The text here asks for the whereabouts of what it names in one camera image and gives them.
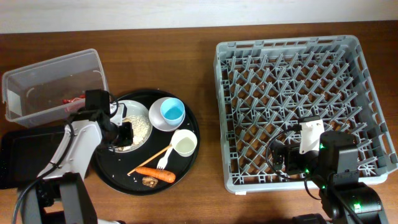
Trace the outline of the grey dinner plate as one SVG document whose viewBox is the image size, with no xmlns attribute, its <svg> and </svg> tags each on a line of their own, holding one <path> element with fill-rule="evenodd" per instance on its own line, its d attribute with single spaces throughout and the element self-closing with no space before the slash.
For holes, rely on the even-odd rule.
<svg viewBox="0 0 398 224">
<path fill-rule="evenodd" d="M 118 126 L 125 122 L 131 123 L 133 142 L 130 146 L 117 147 L 115 150 L 120 153 L 131 152 L 143 146 L 152 132 L 149 110 L 143 104 L 134 100 L 120 100 L 118 103 L 118 108 L 116 108 L 116 103 L 110 104 L 112 113 L 117 110 L 110 121 Z"/>
</svg>

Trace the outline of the cream white cup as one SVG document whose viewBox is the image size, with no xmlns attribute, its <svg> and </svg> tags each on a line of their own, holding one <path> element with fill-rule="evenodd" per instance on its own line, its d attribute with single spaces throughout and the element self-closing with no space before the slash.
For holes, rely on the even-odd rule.
<svg viewBox="0 0 398 224">
<path fill-rule="evenodd" d="M 191 156 L 198 144 L 195 133 L 188 129 L 178 129 L 174 132 L 171 145 L 173 149 L 182 157 Z"/>
</svg>

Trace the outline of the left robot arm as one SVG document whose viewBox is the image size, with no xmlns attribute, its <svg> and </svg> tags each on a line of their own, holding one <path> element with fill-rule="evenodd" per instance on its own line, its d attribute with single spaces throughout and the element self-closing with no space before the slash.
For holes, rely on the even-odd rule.
<svg viewBox="0 0 398 224">
<path fill-rule="evenodd" d="M 24 187 L 17 198 L 12 222 L 103 223 L 83 183 L 97 149 L 115 149 L 133 142 L 126 112 L 106 90 L 87 90 L 85 106 L 65 122 L 61 143 L 49 163 Z"/>
</svg>

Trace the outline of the light blue plastic cup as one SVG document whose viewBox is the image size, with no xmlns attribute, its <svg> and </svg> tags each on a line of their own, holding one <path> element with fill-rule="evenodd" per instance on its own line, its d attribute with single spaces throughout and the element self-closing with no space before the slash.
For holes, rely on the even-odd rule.
<svg viewBox="0 0 398 224">
<path fill-rule="evenodd" d="M 160 113 L 166 123 L 172 126 L 180 124 L 185 112 L 184 103 L 178 98 L 168 98 L 160 106 Z"/>
</svg>

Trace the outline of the pink shallow bowl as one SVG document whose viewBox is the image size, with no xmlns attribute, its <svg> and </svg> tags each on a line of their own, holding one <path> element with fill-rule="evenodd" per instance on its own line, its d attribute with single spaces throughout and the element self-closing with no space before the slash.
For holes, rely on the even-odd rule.
<svg viewBox="0 0 398 224">
<path fill-rule="evenodd" d="M 171 132 L 175 131 L 179 126 L 182 125 L 184 119 L 185 119 L 185 113 L 183 113 L 182 120 L 177 123 L 176 125 L 170 125 L 166 122 L 166 120 L 163 118 L 161 115 L 161 104 L 168 100 L 169 97 L 163 97 L 159 98 L 158 100 L 155 100 L 155 102 L 151 105 L 149 109 L 149 120 L 150 123 L 155 127 L 156 129 L 164 132 Z"/>
</svg>

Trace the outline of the red snack wrapper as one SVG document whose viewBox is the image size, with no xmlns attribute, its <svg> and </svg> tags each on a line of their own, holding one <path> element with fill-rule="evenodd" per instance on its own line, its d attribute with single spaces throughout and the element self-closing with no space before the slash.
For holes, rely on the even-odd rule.
<svg viewBox="0 0 398 224">
<path fill-rule="evenodd" d="M 64 99 L 62 100 L 62 103 L 66 105 L 66 112 L 77 111 L 85 105 L 85 95 L 80 95 L 72 99 Z"/>
</svg>

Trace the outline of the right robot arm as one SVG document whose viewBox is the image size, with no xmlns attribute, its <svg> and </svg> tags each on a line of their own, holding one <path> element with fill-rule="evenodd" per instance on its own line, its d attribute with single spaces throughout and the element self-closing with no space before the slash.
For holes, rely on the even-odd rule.
<svg viewBox="0 0 398 224">
<path fill-rule="evenodd" d="M 304 174 L 304 186 L 312 181 L 318 188 L 322 209 L 330 218 L 318 213 L 293 217 L 294 223 L 387 223 L 388 219 L 377 192 L 359 181 L 358 147 L 355 137 L 341 131 L 320 135 L 316 151 L 299 153 L 300 144 L 271 142 L 268 153 L 277 172 L 285 165 L 288 175 Z"/>
</svg>

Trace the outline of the rice and mushroom leftovers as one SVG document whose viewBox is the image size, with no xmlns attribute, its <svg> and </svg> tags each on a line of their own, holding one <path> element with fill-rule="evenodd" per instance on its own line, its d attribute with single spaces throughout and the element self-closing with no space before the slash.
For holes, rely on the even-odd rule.
<svg viewBox="0 0 398 224">
<path fill-rule="evenodd" d="M 152 125 L 144 115 L 130 115 L 123 119 L 124 122 L 132 123 L 134 131 L 133 144 L 126 147 L 118 147 L 118 152 L 130 152 L 141 147 L 149 138 L 152 132 Z"/>
</svg>

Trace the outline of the white plastic fork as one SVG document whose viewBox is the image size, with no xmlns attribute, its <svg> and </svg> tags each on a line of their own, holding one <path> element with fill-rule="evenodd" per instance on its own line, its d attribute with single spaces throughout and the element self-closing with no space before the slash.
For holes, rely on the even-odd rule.
<svg viewBox="0 0 398 224">
<path fill-rule="evenodd" d="M 157 169 L 159 169 L 159 170 L 165 169 L 172 150 L 173 150 L 173 147 L 170 147 L 166 150 L 165 155 L 159 160 L 159 162 L 157 164 Z"/>
</svg>

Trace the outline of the wooden chopstick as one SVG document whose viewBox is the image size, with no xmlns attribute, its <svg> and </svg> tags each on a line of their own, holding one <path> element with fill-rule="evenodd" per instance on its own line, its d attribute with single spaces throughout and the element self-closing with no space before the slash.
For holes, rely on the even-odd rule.
<svg viewBox="0 0 398 224">
<path fill-rule="evenodd" d="M 147 159 L 146 161 L 144 161 L 143 163 L 139 164 L 139 165 L 138 165 L 137 167 L 135 167 L 133 170 L 129 171 L 129 172 L 127 173 L 127 176 L 130 176 L 132 173 L 135 172 L 135 170 L 136 170 L 138 167 L 142 167 L 142 166 L 146 165 L 147 163 L 149 163 L 150 161 L 152 161 L 153 159 L 155 159 L 155 158 L 158 157 L 159 155 L 161 155 L 161 154 L 163 154 L 164 152 L 166 152 L 167 150 L 169 150 L 169 148 L 171 148 L 171 147 L 172 147 L 172 145 L 170 144 L 170 145 L 168 145 L 167 147 L 163 148 L 161 151 L 159 151 L 158 153 L 154 154 L 152 157 L 148 158 L 148 159 Z"/>
</svg>

